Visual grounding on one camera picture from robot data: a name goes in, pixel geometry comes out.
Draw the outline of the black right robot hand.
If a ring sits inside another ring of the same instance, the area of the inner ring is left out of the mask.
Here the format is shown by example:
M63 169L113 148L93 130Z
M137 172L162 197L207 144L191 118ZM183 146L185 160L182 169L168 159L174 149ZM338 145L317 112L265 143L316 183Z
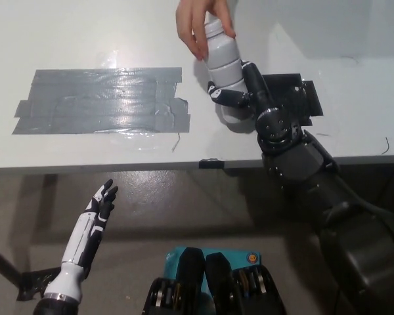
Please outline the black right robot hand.
M247 92L220 88L209 81L207 92L215 103L234 110L249 110L255 118L257 141L266 156L277 156L301 142L299 121L273 98L267 83L253 62L241 62Z

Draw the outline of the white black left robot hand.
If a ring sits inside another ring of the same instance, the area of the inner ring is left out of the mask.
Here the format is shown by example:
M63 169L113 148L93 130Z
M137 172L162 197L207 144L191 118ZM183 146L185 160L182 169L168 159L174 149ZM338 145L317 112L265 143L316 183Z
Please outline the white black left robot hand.
M82 299L81 284L88 277L102 241L109 216L114 209L118 187L113 180L105 182L79 216L61 261L58 276L47 286L44 298L78 305Z

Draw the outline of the person bare hand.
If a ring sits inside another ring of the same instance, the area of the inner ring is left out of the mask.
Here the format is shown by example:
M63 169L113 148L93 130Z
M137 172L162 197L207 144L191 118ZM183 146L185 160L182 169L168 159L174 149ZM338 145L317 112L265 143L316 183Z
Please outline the person bare hand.
M227 36L236 37L227 1L180 0L175 12L177 35L199 61L208 56L204 26L207 12L220 19Z

